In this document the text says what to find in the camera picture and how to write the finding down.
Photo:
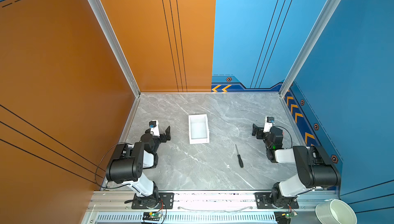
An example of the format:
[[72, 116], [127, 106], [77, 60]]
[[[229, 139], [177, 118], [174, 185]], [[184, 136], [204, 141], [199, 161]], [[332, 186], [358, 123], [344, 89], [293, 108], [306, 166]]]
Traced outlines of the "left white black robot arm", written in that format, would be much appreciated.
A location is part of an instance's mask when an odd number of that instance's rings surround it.
[[171, 140], [171, 127], [167, 127], [162, 134], [155, 134], [157, 131], [151, 125], [139, 142], [116, 145], [107, 165], [107, 180], [118, 184], [120, 188], [126, 186], [133, 190], [133, 199], [125, 202], [136, 207], [164, 207], [157, 184], [143, 173], [144, 169], [156, 168], [160, 144]]

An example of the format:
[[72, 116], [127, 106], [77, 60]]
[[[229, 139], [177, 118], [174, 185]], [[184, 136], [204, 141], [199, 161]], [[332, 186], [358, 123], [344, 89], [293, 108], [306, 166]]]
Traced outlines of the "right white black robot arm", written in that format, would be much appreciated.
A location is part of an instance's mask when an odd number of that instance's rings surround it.
[[297, 170], [289, 179], [275, 183], [271, 192], [255, 193], [258, 209], [297, 209], [298, 196], [340, 185], [340, 173], [322, 146], [291, 146], [284, 149], [283, 130], [269, 122], [264, 127], [253, 124], [252, 135], [263, 140], [270, 162], [292, 163]]

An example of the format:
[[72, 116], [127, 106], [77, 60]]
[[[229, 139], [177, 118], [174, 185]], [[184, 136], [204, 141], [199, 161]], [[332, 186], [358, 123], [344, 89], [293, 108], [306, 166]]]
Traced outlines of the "black screwdriver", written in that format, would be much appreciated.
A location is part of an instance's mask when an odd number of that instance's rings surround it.
[[243, 160], [242, 160], [242, 157], [241, 157], [241, 155], [240, 155], [240, 153], [239, 153], [238, 146], [235, 145], [235, 147], [236, 147], [236, 152], [237, 152], [237, 157], [238, 157], [239, 166], [240, 166], [241, 168], [244, 168]]

